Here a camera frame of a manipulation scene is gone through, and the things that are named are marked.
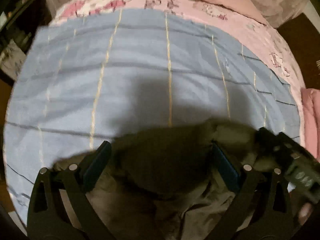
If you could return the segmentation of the dark olive puffer jacket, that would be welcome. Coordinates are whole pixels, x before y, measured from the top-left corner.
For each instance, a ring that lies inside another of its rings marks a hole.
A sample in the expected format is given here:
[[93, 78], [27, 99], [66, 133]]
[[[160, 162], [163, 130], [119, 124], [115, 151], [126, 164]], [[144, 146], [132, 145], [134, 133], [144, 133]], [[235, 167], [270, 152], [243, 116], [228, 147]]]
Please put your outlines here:
[[273, 159], [258, 155], [254, 133], [212, 118], [117, 137], [86, 198], [117, 239], [204, 239], [235, 197], [209, 147], [216, 141], [242, 165], [274, 169]]

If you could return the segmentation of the pink folded quilt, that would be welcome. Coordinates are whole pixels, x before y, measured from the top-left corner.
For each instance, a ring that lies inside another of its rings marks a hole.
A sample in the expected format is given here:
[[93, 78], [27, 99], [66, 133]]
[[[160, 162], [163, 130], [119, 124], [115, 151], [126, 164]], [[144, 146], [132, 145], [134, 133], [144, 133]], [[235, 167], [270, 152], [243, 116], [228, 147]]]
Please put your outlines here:
[[319, 161], [320, 91], [314, 88], [303, 88], [301, 94], [304, 113], [305, 148]]

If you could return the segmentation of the dark wooden headboard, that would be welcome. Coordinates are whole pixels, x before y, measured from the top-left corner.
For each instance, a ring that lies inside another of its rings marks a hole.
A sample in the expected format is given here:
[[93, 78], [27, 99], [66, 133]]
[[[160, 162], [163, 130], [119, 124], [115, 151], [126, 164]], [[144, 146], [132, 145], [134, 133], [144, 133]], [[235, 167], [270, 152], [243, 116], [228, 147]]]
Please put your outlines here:
[[305, 14], [287, 21], [277, 28], [289, 45], [299, 67], [306, 88], [319, 89], [319, 32]]

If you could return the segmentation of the blue plaid bed sheet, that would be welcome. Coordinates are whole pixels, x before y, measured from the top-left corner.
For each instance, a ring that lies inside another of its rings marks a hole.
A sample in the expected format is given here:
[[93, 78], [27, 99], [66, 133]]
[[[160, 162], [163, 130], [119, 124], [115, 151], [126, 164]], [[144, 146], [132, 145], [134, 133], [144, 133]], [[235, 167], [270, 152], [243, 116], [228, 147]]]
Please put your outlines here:
[[276, 30], [239, 14], [215, 27], [120, 9], [40, 28], [4, 128], [17, 214], [40, 168], [140, 129], [216, 116], [302, 142], [298, 71]]

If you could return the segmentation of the black computer desk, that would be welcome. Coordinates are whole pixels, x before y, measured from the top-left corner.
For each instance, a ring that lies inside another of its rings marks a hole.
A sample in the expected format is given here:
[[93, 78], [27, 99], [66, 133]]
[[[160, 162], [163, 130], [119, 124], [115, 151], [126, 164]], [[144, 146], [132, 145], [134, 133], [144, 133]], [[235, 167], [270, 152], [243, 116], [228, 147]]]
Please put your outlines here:
[[39, 27], [52, 20], [46, 0], [26, 0], [1, 27], [1, 80], [12, 86]]

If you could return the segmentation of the pink cartoon print bedsheet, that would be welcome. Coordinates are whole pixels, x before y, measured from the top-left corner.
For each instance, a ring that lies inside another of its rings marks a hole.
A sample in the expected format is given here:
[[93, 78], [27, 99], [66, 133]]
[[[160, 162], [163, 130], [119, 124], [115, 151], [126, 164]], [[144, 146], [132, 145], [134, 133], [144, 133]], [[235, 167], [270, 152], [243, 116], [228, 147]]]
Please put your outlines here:
[[214, 26], [234, 36], [295, 89], [305, 87], [302, 72], [289, 45], [269, 23], [201, 0], [71, 0], [56, 13], [52, 23], [70, 18], [112, 12], [117, 9], [156, 9], [184, 19]]

